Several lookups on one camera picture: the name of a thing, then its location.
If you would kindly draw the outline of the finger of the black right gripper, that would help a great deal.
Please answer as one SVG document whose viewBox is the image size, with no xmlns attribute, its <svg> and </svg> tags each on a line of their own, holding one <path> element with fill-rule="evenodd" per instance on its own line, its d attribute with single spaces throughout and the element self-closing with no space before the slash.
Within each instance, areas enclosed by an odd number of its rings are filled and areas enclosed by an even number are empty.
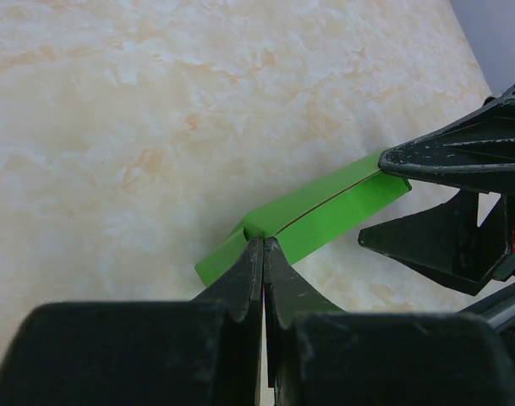
<svg viewBox="0 0 515 406">
<path fill-rule="evenodd" d="M 502 196 L 477 223 L 479 195 L 458 191 L 426 211 L 359 232 L 359 245 L 398 261 L 435 283 L 476 295 L 511 276 L 511 199 Z"/>
<path fill-rule="evenodd" d="M 515 83 L 430 134 L 381 153 L 384 173 L 515 197 Z"/>
</svg>

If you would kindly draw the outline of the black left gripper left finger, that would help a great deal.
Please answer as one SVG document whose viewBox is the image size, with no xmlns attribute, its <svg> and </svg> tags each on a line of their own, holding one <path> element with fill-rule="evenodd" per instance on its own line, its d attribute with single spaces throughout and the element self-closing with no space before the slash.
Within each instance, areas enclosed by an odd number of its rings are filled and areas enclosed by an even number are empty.
<svg viewBox="0 0 515 406">
<path fill-rule="evenodd" d="M 235 263 L 194 298 L 216 312 L 206 405 L 260 403 L 261 324 L 263 315 L 262 239 L 251 239 Z"/>
</svg>

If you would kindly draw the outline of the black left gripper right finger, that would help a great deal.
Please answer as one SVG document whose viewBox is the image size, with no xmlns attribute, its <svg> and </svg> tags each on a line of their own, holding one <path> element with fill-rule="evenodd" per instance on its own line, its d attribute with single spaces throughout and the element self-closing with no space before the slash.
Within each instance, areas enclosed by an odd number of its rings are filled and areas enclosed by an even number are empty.
<svg viewBox="0 0 515 406">
<path fill-rule="evenodd" d="M 306 405 L 301 334 L 298 317 L 320 313 L 342 314 L 288 262 L 277 239 L 264 241 L 263 294 L 266 317 L 268 386 L 276 405 Z"/>
</svg>

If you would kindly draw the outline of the green paper box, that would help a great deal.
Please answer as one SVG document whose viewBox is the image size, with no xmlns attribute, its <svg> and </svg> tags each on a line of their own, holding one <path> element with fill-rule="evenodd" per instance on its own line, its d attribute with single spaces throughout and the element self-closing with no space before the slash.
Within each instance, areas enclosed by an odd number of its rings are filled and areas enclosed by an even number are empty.
<svg viewBox="0 0 515 406">
<path fill-rule="evenodd" d="M 195 265 L 211 286 L 239 258 L 252 238 L 274 238 L 293 265 L 407 194 L 404 178 L 378 168 L 380 152 L 246 213 L 224 242 Z"/>
</svg>

